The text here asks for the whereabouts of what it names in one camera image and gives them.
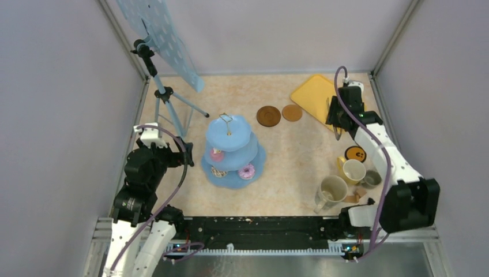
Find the white sprinkled donut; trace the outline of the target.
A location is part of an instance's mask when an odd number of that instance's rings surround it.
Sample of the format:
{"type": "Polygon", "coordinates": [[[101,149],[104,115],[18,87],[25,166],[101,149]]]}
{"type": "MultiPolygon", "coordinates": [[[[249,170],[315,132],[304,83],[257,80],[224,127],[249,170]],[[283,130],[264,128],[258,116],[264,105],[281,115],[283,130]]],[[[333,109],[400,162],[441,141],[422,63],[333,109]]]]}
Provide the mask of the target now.
{"type": "Polygon", "coordinates": [[[225,177],[228,172],[227,171],[221,171],[216,169],[215,167],[211,167],[211,173],[216,177],[216,178],[223,178],[225,177]]]}

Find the pink frosted donut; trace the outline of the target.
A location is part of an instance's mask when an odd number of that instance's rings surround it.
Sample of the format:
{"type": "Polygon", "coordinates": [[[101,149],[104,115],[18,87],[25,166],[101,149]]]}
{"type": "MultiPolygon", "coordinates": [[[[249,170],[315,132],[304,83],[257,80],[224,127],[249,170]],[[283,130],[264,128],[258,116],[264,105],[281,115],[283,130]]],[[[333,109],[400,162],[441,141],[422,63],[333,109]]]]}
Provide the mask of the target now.
{"type": "Polygon", "coordinates": [[[238,170],[238,176],[243,180],[252,179],[255,176],[255,167],[249,163],[240,170],[238,170]]]}

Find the metal serving tongs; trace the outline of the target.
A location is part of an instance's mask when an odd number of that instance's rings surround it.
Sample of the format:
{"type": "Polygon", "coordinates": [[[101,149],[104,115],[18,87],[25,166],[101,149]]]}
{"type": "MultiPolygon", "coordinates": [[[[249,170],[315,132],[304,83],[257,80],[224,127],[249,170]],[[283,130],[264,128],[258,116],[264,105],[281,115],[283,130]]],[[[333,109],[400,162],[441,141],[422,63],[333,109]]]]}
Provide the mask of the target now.
{"type": "Polygon", "coordinates": [[[333,124],[334,108],[332,107],[332,102],[331,102],[330,98],[327,98],[326,104],[327,104],[327,111],[328,111],[328,113],[327,113],[327,116],[326,116],[325,123],[327,125],[331,125],[332,126],[335,139],[337,141],[339,141],[341,139],[341,136],[342,136],[342,131],[341,130],[338,130],[338,127],[336,127],[333,124]]]}

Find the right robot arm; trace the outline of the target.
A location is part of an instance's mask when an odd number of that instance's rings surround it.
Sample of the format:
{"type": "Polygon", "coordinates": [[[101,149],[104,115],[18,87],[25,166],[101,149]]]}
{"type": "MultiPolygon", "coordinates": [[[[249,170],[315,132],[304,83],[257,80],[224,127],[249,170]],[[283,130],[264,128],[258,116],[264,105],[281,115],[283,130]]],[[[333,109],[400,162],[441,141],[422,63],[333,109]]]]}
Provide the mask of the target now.
{"type": "Polygon", "coordinates": [[[366,111],[358,86],[336,88],[326,123],[345,130],[372,161],[385,183],[375,204],[347,208],[338,222],[340,234],[353,238],[362,227],[386,233],[430,227],[435,222],[440,185],[417,172],[393,144],[382,119],[366,111]]]}

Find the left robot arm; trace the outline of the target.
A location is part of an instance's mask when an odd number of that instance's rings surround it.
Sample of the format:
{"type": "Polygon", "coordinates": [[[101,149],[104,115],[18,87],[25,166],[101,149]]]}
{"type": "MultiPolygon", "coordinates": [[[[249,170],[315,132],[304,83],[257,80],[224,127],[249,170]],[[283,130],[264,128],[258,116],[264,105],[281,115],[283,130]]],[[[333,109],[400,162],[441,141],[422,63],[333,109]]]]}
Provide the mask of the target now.
{"type": "Polygon", "coordinates": [[[103,276],[152,276],[168,243],[185,231],[183,212],[169,202],[193,166],[192,143],[159,123],[134,126],[137,149],[126,157],[124,184],[112,208],[111,241],[103,276]],[[156,191],[168,169],[182,167],[174,191],[155,208],[156,191]]]}

